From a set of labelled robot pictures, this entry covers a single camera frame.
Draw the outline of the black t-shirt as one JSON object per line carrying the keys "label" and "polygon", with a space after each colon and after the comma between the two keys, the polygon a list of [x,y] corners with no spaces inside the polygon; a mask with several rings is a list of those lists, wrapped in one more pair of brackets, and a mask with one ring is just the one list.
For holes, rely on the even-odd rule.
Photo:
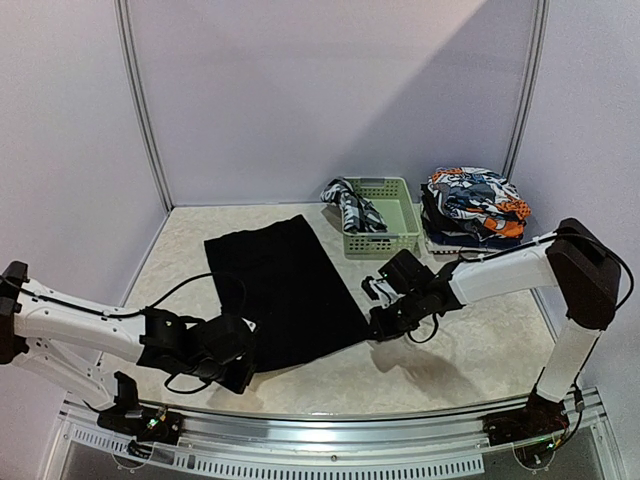
{"label": "black t-shirt", "polygon": [[257,372],[369,339],[364,314],[303,216],[207,240],[204,250],[223,311],[257,327]]}

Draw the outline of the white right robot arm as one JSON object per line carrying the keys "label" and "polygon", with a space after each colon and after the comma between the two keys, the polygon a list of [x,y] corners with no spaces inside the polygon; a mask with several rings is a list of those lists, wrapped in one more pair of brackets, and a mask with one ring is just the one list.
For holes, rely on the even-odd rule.
{"label": "white right robot arm", "polygon": [[455,259],[431,270],[403,249],[361,283],[376,302],[369,312],[378,342],[415,331],[428,317],[438,319],[491,298],[530,293],[542,315],[542,296],[554,291],[565,306],[565,323],[554,329],[554,347],[535,381],[536,397],[517,415],[517,427],[537,436],[556,417],[580,377],[599,338],[635,290],[628,264],[575,218],[511,249]]}

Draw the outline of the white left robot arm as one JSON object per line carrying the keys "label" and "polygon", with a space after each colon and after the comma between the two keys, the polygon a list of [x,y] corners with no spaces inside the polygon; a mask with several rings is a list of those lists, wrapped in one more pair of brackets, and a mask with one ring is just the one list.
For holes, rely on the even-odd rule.
{"label": "white left robot arm", "polygon": [[1,274],[1,362],[39,374],[81,398],[128,434],[148,426],[137,386],[71,351],[76,345],[137,366],[216,383],[241,394],[255,372],[256,332],[240,316],[211,320],[156,306],[126,310],[44,286],[28,266],[11,262]]}

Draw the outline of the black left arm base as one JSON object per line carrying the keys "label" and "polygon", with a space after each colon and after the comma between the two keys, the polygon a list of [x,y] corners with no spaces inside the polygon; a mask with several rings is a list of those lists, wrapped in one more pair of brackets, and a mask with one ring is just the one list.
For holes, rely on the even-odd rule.
{"label": "black left arm base", "polygon": [[122,372],[116,380],[115,404],[100,411],[97,425],[105,430],[133,437],[137,442],[177,445],[184,417],[166,406],[146,407],[139,403],[135,380]]}

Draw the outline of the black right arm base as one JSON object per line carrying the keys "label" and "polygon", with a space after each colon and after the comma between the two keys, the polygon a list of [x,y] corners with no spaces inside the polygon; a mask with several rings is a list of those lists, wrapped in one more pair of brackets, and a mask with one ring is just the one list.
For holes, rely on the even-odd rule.
{"label": "black right arm base", "polygon": [[584,399],[580,389],[574,392],[578,419],[571,427],[563,400],[558,402],[542,397],[534,386],[523,407],[489,413],[481,417],[482,431],[491,446],[517,443],[535,438],[545,439],[560,433],[556,440],[547,443],[547,450],[555,450],[566,443],[576,432],[582,420]]}

